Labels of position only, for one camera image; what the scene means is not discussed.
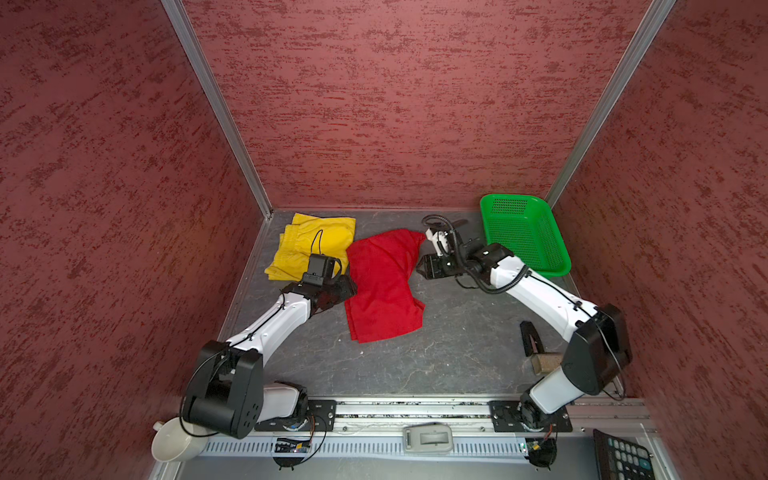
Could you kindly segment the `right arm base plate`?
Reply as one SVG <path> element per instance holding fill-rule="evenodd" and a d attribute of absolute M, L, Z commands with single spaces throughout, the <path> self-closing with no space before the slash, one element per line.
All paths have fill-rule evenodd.
<path fill-rule="evenodd" d="M 528 404 L 517 400 L 488 402 L 489 415 L 496 433 L 570 433 L 573 426 L 565 406 L 551 414 L 526 413 Z"/>

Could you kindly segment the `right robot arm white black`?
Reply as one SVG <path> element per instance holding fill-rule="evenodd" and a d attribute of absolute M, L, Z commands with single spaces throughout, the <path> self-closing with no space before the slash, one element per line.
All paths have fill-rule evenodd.
<path fill-rule="evenodd" d="M 416 271 L 426 279 L 466 275 L 486 294 L 509 294 L 567 342 L 560 365 L 520 397 L 513 418 L 524 430 L 549 428 L 566 405 L 602 392 L 632 360 L 626 323 L 617 307 L 597 306 L 561 289 L 499 244 L 471 253 L 439 245 L 435 253 L 422 256 Z"/>

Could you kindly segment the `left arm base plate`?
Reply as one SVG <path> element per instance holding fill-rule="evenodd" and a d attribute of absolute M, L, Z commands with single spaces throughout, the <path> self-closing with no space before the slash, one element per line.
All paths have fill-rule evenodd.
<path fill-rule="evenodd" d="M 261 431 L 268 432 L 330 432 L 334 428 L 338 402 L 328 399 L 309 399 L 305 402 L 304 416 L 276 418 L 259 424 Z"/>

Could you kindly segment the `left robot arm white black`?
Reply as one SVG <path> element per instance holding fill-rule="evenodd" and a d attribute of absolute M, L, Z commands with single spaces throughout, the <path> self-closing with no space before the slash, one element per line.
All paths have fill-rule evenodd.
<path fill-rule="evenodd" d="M 264 366 L 299 326 L 356 293 L 347 275 L 319 285 L 292 282 L 243 331 L 226 341 L 206 343 L 181 401 L 182 425 L 236 439 L 270 422 L 287 428 L 304 426 L 309 416 L 306 388 L 290 382 L 267 383 Z"/>

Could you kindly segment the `red shorts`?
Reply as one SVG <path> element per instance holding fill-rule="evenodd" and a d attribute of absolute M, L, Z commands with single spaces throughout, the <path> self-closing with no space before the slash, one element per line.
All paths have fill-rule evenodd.
<path fill-rule="evenodd" d="M 389 340 L 423 326 L 425 305 L 409 280 L 426 240 L 421 232 L 397 229 L 354 242 L 347 250 L 357 293 L 345 302 L 351 339 Z"/>

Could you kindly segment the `yellow shorts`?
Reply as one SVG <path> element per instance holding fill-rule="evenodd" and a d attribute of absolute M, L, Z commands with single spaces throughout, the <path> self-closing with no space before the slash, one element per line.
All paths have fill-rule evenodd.
<path fill-rule="evenodd" d="M 345 273 L 349 260 L 347 249 L 352 245 L 356 220 L 350 217 L 321 218 L 296 213 L 279 237 L 278 250 L 265 269 L 271 281 L 299 281 L 308 270 L 311 254 L 338 259 L 341 266 L 335 273 Z"/>

